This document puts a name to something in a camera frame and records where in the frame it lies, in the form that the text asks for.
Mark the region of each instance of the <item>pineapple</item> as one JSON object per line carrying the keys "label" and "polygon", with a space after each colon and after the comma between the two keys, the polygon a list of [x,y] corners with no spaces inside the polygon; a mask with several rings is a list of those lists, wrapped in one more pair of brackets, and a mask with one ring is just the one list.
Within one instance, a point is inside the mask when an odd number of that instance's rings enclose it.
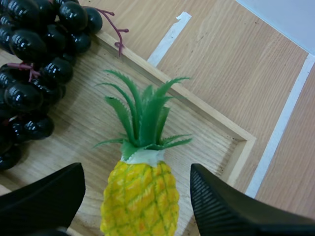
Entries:
{"label": "pineapple", "polygon": [[112,86],[125,98],[123,103],[106,97],[114,108],[126,134],[121,138],[104,141],[122,144],[122,157],[111,172],[101,205],[100,229],[107,236],[173,236],[179,218],[179,192],[171,168],[164,162],[166,148],[184,145],[191,138],[177,141],[187,135],[162,139],[169,108],[165,103],[172,97],[166,93],[174,83],[187,79],[177,78],[156,91],[148,86],[140,95],[135,84],[119,72],[116,75],[130,89],[134,102],[117,85]]}

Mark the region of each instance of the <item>dark purple grape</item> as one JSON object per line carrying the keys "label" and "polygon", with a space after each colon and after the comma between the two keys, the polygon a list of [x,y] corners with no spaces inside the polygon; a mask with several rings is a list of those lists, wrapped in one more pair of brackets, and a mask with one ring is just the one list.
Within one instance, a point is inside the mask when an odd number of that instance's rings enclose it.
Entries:
{"label": "dark purple grape", "polygon": [[50,106],[48,104],[43,103],[43,105],[36,110],[36,112],[40,112],[42,114],[48,114],[50,110]]}
{"label": "dark purple grape", "polygon": [[59,9],[59,18],[69,32],[80,32],[88,25],[88,15],[80,4],[68,1]]}
{"label": "dark purple grape", "polygon": [[10,84],[17,81],[26,81],[29,78],[29,72],[17,68],[8,67],[6,64],[0,68],[0,88],[7,88]]}
{"label": "dark purple grape", "polygon": [[8,170],[14,167],[22,158],[22,152],[18,147],[13,146],[6,153],[0,156],[0,170]]}
{"label": "dark purple grape", "polygon": [[88,14],[88,27],[89,33],[98,33],[103,27],[103,20],[100,13],[94,7],[84,7]]}
{"label": "dark purple grape", "polygon": [[0,118],[10,119],[15,116],[15,112],[4,100],[4,89],[0,88]]}
{"label": "dark purple grape", "polygon": [[11,0],[7,12],[23,27],[37,29],[42,24],[39,7],[34,0]]}
{"label": "dark purple grape", "polygon": [[9,123],[11,136],[15,144],[21,144],[31,140],[24,129],[25,123],[22,120],[15,119]]}
{"label": "dark purple grape", "polygon": [[0,13],[6,12],[11,0],[0,0]]}
{"label": "dark purple grape", "polygon": [[15,27],[11,25],[0,26],[0,47],[6,52],[13,54],[10,48],[10,41],[14,34]]}
{"label": "dark purple grape", "polygon": [[0,25],[11,25],[11,26],[18,26],[18,23],[15,22],[12,17],[9,16],[8,13],[3,13],[0,16]]}
{"label": "dark purple grape", "polygon": [[77,62],[77,57],[71,53],[65,52],[63,53],[62,58],[66,61],[68,61],[72,66],[75,66]]}
{"label": "dark purple grape", "polygon": [[4,99],[10,107],[19,112],[33,111],[44,101],[42,92],[35,86],[19,82],[6,88]]}
{"label": "dark purple grape", "polygon": [[25,117],[24,129],[30,139],[41,140],[52,135],[55,125],[46,114],[33,113]]}
{"label": "dark purple grape", "polygon": [[66,32],[57,24],[47,26],[43,39],[51,52],[61,52],[66,46]]}
{"label": "dark purple grape", "polygon": [[55,83],[50,83],[42,78],[34,78],[31,83],[42,91],[44,96],[44,104],[46,106],[53,106],[57,104],[62,98],[62,90]]}
{"label": "dark purple grape", "polygon": [[49,0],[34,0],[39,8],[40,20],[45,24],[50,24],[55,21],[57,11],[55,11],[53,4]]}
{"label": "dark purple grape", "polygon": [[53,6],[54,6],[55,10],[59,11],[59,8],[67,1],[72,1],[72,2],[79,3],[78,0],[54,0],[53,1]]}
{"label": "dark purple grape", "polygon": [[0,125],[0,155],[7,152],[12,145],[13,141],[9,129]]}
{"label": "dark purple grape", "polygon": [[59,85],[65,85],[73,77],[73,68],[68,61],[55,58],[43,68],[41,73],[51,83],[55,82]]}
{"label": "dark purple grape", "polygon": [[42,62],[47,55],[47,47],[40,36],[33,31],[20,29],[14,32],[10,48],[24,62]]}
{"label": "dark purple grape", "polygon": [[70,37],[70,49],[75,54],[86,53],[90,49],[91,44],[91,37],[87,33],[73,33]]}

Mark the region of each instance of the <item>tray rim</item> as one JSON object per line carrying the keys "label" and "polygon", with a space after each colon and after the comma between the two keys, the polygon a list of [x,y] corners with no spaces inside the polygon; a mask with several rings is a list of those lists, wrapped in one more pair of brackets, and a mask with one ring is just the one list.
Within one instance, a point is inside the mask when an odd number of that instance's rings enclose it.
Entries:
{"label": "tray rim", "polygon": [[[102,47],[109,51],[113,56],[120,59],[123,63],[126,63],[139,73],[143,74],[146,78],[152,81],[156,85],[165,84],[171,80],[169,76],[158,70],[156,67],[148,63],[142,57],[134,53],[127,47],[123,48],[123,54],[118,57],[118,49],[115,46],[117,42],[112,36],[105,31],[101,30],[94,36],[94,40],[98,42]],[[229,159],[221,179],[227,184],[234,186],[236,180],[240,176],[242,169],[250,156],[250,152],[255,144],[256,137],[241,128],[239,125],[231,121],[229,118],[218,112],[211,107],[208,103],[188,91],[186,88],[179,84],[174,84],[169,91],[174,96],[182,96],[185,99],[181,101],[189,106],[193,110],[197,110],[203,116],[210,119],[215,126],[222,129],[228,135],[238,141],[235,150],[233,151],[231,158]]]}

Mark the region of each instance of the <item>white strip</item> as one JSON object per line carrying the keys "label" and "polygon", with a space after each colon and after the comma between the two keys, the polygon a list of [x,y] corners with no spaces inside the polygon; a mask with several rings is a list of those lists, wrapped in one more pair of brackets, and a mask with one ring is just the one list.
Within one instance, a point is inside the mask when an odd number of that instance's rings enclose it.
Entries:
{"label": "white strip", "polygon": [[191,19],[191,15],[189,15],[187,12],[183,12],[180,16],[176,17],[176,19],[179,21],[173,24],[173,26],[169,29],[165,37],[162,39],[162,41],[159,43],[157,48],[148,59],[148,62],[153,66],[157,66],[162,58],[165,56],[176,38],[179,36],[188,21]]}
{"label": "white strip", "polygon": [[282,135],[284,134],[286,125],[289,122],[289,119],[291,117],[291,114],[293,112],[293,109],[295,107],[295,104],[300,96],[300,93],[302,91],[302,88],[306,82],[306,79],[315,63],[315,56],[309,54],[306,58],[304,65],[301,69],[301,72],[299,76],[297,77],[297,80],[295,81],[295,84],[292,88],[292,91],[284,105],[284,108],[281,112],[281,115],[279,117],[279,120],[275,126],[274,131],[271,134],[271,137],[269,139],[269,142],[266,146],[266,149],[261,157],[261,160],[257,166],[257,169],[252,177],[252,180],[246,190],[246,195],[249,197],[255,198],[260,185],[267,173],[268,167],[270,165],[270,162],[276,152],[276,149],[279,145],[279,142],[282,138]]}
{"label": "white strip", "polygon": [[158,163],[164,161],[165,150],[138,150],[127,161],[122,156],[121,161],[129,165],[148,164],[157,167]]}

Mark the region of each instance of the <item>grape bunch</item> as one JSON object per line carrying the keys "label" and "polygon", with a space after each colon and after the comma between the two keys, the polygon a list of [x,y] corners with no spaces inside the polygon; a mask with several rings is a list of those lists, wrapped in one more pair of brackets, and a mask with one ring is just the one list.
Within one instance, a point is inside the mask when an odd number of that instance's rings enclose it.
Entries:
{"label": "grape bunch", "polygon": [[52,135],[50,108],[66,94],[77,57],[91,46],[91,35],[103,26],[103,15],[123,40],[108,15],[82,7],[78,0],[0,0],[0,48],[21,63],[0,68],[0,170],[22,157],[19,145]]}

